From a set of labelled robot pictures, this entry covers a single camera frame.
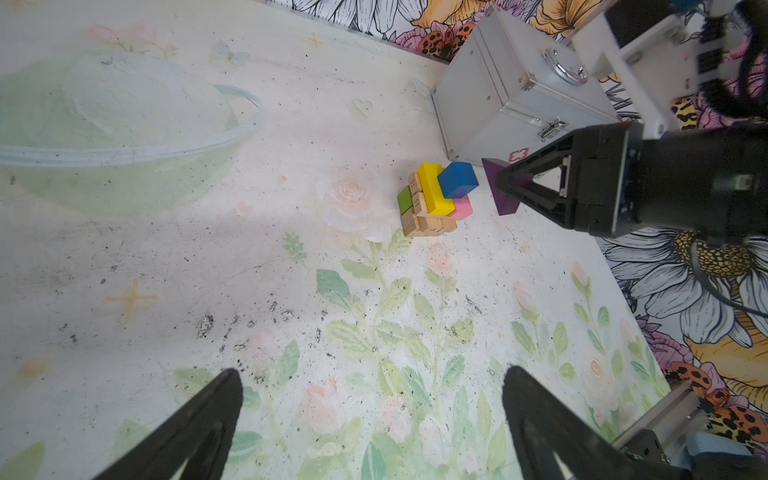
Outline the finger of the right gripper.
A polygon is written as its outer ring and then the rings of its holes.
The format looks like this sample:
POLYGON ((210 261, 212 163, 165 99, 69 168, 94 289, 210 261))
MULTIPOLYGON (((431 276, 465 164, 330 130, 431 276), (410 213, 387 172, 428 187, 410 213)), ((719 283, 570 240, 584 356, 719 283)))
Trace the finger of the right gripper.
POLYGON ((563 228, 574 228, 573 202, 558 192, 530 180, 494 178, 494 202, 500 216, 517 212, 524 204, 563 228))
POLYGON ((562 180, 570 176, 570 160, 573 154, 574 133, 537 150, 523 160, 504 167, 497 174, 498 180, 532 180, 536 175, 558 169, 562 180))

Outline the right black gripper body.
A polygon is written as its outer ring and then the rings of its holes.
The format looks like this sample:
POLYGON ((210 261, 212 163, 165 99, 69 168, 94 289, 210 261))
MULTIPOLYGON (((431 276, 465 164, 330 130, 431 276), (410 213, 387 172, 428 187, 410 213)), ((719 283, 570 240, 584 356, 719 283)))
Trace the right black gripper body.
POLYGON ((638 228, 626 190, 642 131, 638 123, 615 123, 572 132, 565 228, 595 237, 621 237, 638 228))

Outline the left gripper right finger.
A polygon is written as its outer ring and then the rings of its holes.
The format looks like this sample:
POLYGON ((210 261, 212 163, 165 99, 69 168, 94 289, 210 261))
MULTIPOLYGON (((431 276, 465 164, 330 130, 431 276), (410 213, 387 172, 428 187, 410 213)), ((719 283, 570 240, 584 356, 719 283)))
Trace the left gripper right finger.
POLYGON ((502 402, 522 476, 562 479, 645 479, 647 472, 593 432, 525 369, 504 378, 502 402))

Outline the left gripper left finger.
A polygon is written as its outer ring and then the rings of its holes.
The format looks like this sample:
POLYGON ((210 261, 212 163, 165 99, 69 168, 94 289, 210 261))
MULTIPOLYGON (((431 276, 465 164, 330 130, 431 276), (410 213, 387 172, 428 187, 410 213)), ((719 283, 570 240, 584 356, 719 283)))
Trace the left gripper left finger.
POLYGON ((233 368, 222 371, 99 479, 220 479, 243 403, 233 368))

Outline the blue wood block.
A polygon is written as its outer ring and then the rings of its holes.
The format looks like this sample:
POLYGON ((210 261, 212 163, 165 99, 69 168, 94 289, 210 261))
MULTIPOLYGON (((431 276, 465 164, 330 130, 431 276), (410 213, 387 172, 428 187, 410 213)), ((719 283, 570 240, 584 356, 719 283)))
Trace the blue wood block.
POLYGON ((438 174, 438 182, 447 199, 464 198, 479 185, 473 166, 466 162, 451 162, 438 174))

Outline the pink wood block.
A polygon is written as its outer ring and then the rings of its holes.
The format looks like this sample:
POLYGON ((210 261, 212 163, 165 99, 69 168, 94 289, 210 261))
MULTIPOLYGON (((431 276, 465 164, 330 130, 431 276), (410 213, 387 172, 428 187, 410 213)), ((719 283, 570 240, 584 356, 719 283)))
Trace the pink wood block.
POLYGON ((449 217, 453 220, 463 220, 468 218, 473 213, 473 207, 468 196, 457 198, 453 200, 454 211, 449 214, 449 217))

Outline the yellow wood block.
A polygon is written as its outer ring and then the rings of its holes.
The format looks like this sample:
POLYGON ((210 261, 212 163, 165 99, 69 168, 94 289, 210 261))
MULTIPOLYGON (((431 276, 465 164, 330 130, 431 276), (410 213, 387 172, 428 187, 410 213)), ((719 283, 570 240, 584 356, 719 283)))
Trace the yellow wood block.
POLYGON ((435 163, 422 163, 417 170, 427 211, 431 215, 449 216, 455 211, 452 199, 444 196, 438 176, 444 168, 435 163))

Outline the green wood block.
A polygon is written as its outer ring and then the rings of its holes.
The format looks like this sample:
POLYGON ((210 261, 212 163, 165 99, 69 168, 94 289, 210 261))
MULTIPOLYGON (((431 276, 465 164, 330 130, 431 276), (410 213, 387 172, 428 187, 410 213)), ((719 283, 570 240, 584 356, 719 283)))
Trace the green wood block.
POLYGON ((412 193, 408 185, 398 193, 397 203, 400 215, 406 214, 413 207, 412 193))

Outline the natural wood block with hole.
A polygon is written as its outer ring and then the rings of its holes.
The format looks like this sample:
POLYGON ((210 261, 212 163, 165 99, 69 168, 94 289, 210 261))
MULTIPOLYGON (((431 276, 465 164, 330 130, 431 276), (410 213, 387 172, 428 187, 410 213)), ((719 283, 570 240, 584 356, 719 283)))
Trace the natural wood block with hole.
POLYGON ((422 191, 420 178, 417 172, 412 173, 408 177, 408 186, 412 195, 422 191))

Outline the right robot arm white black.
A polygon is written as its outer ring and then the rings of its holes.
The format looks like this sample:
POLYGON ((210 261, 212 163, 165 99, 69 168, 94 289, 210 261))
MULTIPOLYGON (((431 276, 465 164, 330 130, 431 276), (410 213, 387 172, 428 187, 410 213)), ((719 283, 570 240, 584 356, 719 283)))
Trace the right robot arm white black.
POLYGON ((482 161, 501 215, 524 204, 568 230, 618 238, 653 226, 715 246, 767 233, 767 127, 642 137, 639 123, 577 129, 523 160, 482 161))

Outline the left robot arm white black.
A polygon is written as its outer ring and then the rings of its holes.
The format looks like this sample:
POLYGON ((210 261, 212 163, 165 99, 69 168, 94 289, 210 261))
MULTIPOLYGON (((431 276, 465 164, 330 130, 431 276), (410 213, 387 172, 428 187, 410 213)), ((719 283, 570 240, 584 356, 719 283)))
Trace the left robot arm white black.
MULTIPOLYGON (((665 464, 600 438, 525 369, 506 372, 502 401, 526 479, 764 479, 766 462, 724 452, 695 455, 689 467, 665 464)), ((221 478, 243 403, 237 370, 217 375, 156 430, 100 473, 102 479, 221 478)))

